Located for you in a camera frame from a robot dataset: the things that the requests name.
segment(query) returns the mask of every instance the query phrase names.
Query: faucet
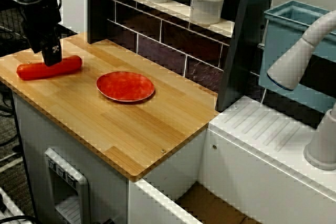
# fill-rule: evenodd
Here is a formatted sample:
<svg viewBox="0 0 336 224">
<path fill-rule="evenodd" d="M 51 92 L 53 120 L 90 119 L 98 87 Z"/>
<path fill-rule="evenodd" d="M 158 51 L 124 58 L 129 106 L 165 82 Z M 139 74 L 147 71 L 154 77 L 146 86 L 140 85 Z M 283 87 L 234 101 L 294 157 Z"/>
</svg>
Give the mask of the faucet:
<svg viewBox="0 0 336 224">
<path fill-rule="evenodd" d="M 336 10 L 317 19 L 268 69 L 268 78 L 275 85 L 293 91 L 299 84 L 316 46 L 335 29 Z M 336 169 L 336 104 L 324 115 L 303 154 L 311 165 L 319 169 Z"/>
</svg>

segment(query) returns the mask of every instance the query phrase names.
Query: red plate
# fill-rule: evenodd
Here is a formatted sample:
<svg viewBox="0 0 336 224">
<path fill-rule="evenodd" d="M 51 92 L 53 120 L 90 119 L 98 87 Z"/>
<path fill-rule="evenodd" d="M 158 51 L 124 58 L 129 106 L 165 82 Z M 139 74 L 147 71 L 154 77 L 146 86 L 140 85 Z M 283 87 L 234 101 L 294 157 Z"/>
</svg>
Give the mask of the red plate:
<svg viewBox="0 0 336 224">
<path fill-rule="evenodd" d="M 120 102 L 136 102 L 154 93 L 154 85 L 145 76 L 131 72 L 112 72 L 97 80 L 97 88 L 106 97 Z"/>
</svg>

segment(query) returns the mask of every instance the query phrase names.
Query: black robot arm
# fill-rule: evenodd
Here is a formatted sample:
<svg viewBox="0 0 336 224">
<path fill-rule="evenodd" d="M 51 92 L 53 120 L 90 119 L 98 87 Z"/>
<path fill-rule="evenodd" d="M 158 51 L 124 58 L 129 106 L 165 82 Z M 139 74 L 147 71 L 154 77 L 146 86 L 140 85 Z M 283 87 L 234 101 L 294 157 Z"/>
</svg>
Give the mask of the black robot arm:
<svg viewBox="0 0 336 224">
<path fill-rule="evenodd" d="M 55 26 L 61 21 L 61 0 L 17 0 L 22 28 L 34 53 L 42 51 L 44 63 L 62 61 L 61 44 Z"/>
</svg>

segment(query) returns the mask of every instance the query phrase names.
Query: wooden countertop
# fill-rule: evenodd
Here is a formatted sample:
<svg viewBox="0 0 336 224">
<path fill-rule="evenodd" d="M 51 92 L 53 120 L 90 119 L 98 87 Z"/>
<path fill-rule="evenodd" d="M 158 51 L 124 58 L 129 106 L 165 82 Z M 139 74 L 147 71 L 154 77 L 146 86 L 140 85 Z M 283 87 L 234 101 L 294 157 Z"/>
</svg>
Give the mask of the wooden countertop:
<svg viewBox="0 0 336 224">
<path fill-rule="evenodd" d="M 41 53 L 29 49 L 0 58 L 0 81 L 131 181 L 183 147 L 219 114 L 211 90 L 109 40 L 90 45 L 86 38 L 82 33 L 61 40 L 63 57 L 83 59 L 79 72 L 23 81 L 17 66 L 42 61 Z M 155 95 L 137 103 L 106 98 L 96 80 L 114 71 L 148 77 Z"/>
</svg>

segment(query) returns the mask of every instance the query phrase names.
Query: white sink counter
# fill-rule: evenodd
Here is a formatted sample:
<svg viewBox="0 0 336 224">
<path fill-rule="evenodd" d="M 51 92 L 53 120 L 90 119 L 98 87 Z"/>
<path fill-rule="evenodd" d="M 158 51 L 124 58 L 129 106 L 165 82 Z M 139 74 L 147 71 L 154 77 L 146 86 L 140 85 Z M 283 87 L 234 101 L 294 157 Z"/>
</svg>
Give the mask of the white sink counter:
<svg viewBox="0 0 336 224">
<path fill-rule="evenodd" d="M 208 128 L 336 201 L 336 170 L 317 169 L 303 156 L 315 129 L 248 97 L 213 119 Z"/>
</svg>

